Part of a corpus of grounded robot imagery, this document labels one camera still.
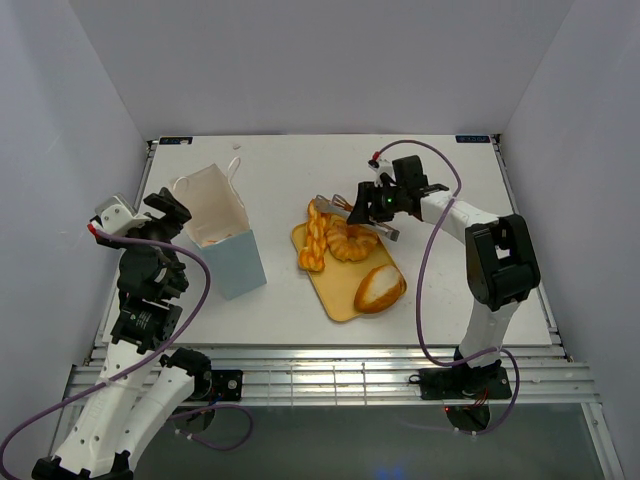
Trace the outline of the blue white paper bag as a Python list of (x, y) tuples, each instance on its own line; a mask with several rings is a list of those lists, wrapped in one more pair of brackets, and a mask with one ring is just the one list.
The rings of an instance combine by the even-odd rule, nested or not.
[(241, 159), (235, 157), (225, 170), (211, 164), (169, 182), (173, 196), (191, 214), (186, 233), (226, 300), (267, 283), (245, 205), (233, 185), (240, 166)]

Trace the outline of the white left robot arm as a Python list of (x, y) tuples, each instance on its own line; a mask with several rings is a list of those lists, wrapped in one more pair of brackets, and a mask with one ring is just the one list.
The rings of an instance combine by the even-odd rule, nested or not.
[(100, 376), (68, 437), (37, 461), (35, 479), (130, 479), (139, 457), (185, 399), (212, 387), (201, 353), (166, 349), (185, 328), (176, 305), (189, 286), (184, 249), (171, 241), (190, 220), (167, 188), (147, 196), (157, 216), (120, 195), (97, 208), (88, 225), (98, 244), (122, 250), (116, 282), (118, 316)]

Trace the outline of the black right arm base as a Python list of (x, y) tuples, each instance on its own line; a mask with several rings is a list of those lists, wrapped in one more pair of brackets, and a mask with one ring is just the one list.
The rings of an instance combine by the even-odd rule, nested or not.
[(417, 385), (422, 400), (507, 400), (512, 390), (506, 370), (493, 371), (455, 368), (424, 368), (412, 374), (408, 382)]

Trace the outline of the metal serving tongs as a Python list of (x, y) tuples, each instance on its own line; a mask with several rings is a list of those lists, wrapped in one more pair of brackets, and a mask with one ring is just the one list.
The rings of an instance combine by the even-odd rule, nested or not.
[(374, 220), (358, 209), (354, 209), (354, 206), (339, 194), (334, 194), (331, 199), (323, 195), (317, 195), (313, 199), (313, 204), (321, 213), (338, 215), (351, 225), (361, 225), (393, 242), (397, 242), (399, 239), (400, 232), (397, 229), (384, 222)]

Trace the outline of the orange round bun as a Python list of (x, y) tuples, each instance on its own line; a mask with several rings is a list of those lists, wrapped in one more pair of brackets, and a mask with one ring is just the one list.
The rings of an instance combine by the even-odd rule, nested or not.
[(222, 241), (224, 241), (226, 239), (233, 238), (233, 236), (234, 236), (233, 234), (226, 234), (225, 236), (222, 236), (220, 238), (208, 239), (208, 240), (203, 241), (200, 244), (200, 247), (201, 248), (206, 248), (208, 246), (212, 246), (212, 245), (215, 245), (215, 244), (217, 244), (219, 242), (222, 242)]

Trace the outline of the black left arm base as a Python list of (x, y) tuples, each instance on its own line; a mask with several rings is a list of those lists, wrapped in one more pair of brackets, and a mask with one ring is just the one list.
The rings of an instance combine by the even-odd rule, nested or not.
[(237, 402), (242, 398), (242, 370), (210, 370), (197, 374), (192, 401)]

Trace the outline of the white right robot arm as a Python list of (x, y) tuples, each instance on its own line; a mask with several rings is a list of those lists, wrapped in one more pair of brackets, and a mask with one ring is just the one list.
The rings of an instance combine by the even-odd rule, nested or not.
[(512, 390), (501, 359), (509, 323), (540, 271), (527, 224), (518, 214), (498, 216), (430, 183), (418, 156), (392, 162), (373, 158), (373, 181), (359, 183), (348, 223), (374, 225), (405, 212), (444, 231), (465, 249), (466, 279), (474, 298), (469, 324), (447, 365), (411, 376), (424, 400), (509, 399)]

